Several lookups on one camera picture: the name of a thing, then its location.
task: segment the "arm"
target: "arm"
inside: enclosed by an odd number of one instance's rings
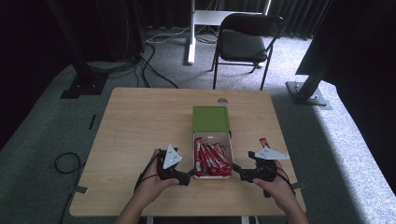
[[[155,149],[153,156],[158,152],[158,149]],[[154,202],[163,190],[172,185],[178,184],[177,179],[161,180],[158,177],[157,160],[155,160],[147,169],[143,179],[145,180],[137,187],[134,192],[134,196],[132,196],[129,202],[125,205],[116,220],[116,224],[136,224],[146,206]]]
[[[282,168],[279,161],[276,161],[276,167]],[[289,184],[280,176],[277,175],[273,182],[266,182],[258,178],[253,182],[271,194],[276,205],[285,212],[289,224],[309,223]]]

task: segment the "chair backrest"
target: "chair backrest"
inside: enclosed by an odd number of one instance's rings
[[[262,14],[233,13],[227,16],[220,26],[222,30],[233,30],[246,35],[280,37],[285,22],[281,17]]]

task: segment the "gray carpet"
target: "gray carpet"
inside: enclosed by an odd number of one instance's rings
[[[214,39],[213,36],[202,36]],[[186,39],[153,44],[150,61],[162,76],[180,88],[211,89],[208,72],[214,45],[197,42],[195,64],[186,65]],[[332,106],[295,105],[286,81],[304,81],[295,76],[310,41],[282,37],[276,41],[264,90],[269,91],[288,146],[295,172],[308,186],[303,189],[311,223],[396,223],[396,198],[378,169],[359,130],[339,99],[336,88],[321,82],[319,89]],[[152,48],[147,46],[147,60]],[[93,63],[102,68],[117,63]],[[76,152],[87,160],[111,91],[116,87],[145,87],[140,65],[134,71],[113,73],[99,96],[61,100],[75,72],[66,67],[50,83],[29,116],[0,151],[0,223],[59,223],[72,192],[76,174],[61,175],[55,158]],[[218,89],[260,88],[262,69],[247,74],[250,67],[221,66]],[[173,88],[147,67],[151,88]],[[95,122],[90,129],[92,116]],[[65,160],[64,169],[75,167]],[[64,223],[112,223],[114,217],[72,217]],[[283,217],[260,217],[261,223],[285,223]]]

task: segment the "green lid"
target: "green lid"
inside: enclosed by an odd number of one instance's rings
[[[194,132],[229,132],[230,119],[226,106],[194,106],[192,108]]]

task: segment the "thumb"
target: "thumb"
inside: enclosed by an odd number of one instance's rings
[[[177,185],[177,184],[178,184],[178,180],[175,178],[165,179],[165,180],[161,181],[161,185],[163,186],[164,189],[171,187],[172,185]]]
[[[253,183],[255,183],[257,186],[259,186],[262,189],[266,189],[267,188],[267,182],[259,179],[259,178],[254,178],[253,179]]]

